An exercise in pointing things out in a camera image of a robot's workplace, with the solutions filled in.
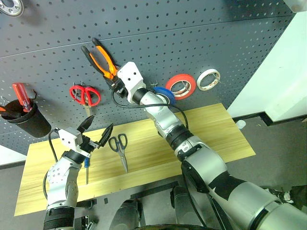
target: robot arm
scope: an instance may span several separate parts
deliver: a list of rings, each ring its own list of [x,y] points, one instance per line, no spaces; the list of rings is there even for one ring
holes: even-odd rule
[[[70,148],[65,151],[47,173],[49,191],[44,230],[73,230],[74,209],[77,205],[77,177],[85,157],[103,147],[109,139],[113,124],[105,129],[99,142],[91,141],[82,133],[90,126],[94,116],[87,118],[77,129],[67,128],[58,131],[61,142]]]
[[[163,103],[144,87],[142,76],[133,62],[118,71],[128,90],[128,101],[140,105]],[[167,106],[145,108],[159,134],[166,139],[182,162],[183,173],[201,193],[209,193],[242,229],[300,230],[307,215],[262,188],[229,174],[222,158],[187,130]]]

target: black-handled scissors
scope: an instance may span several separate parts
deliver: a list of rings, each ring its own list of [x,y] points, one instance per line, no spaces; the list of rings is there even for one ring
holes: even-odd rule
[[[121,163],[123,164],[125,171],[128,172],[127,159],[125,157],[125,148],[128,145],[126,134],[121,133],[118,135],[118,138],[111,137],[108,142],[110,148],[119,154]]]

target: tool holder cup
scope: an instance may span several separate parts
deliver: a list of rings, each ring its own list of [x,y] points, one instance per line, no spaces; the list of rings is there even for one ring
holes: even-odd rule
[[[19,128],[26,131],[35,138],[41,138],[47,135],[51,130],[51,125],[38,110],[37,104],[31,102],[32,109],[28,113],[23,112],[23,107],[18,100],[8,103],[5,108],[9,111],[22,113],[23,115],[17,119],[12,119],[8,116],[2,116],[8,122],[17,125]]]

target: screwdriver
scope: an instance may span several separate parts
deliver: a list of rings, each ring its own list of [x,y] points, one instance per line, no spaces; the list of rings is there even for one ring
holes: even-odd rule
[[[88,167],[90,167],[90,159],[88,157],[84,160],[84,167],[86,168],[86,184],[88,184]]]
[[[12,87],[16,93],[19,104],[24,108],[24,112],[28,113],[32,108],[24,84],[15,82],[12,84]]]

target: blue tape roll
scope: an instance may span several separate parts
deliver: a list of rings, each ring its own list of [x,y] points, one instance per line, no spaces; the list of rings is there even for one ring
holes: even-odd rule
[[[163,87],[153,87],[153,90],[156,93],[163,94],[164,96],[166,96],[169,99],[170,104],[176,103],[175,96],[170,90],[163,88]]]

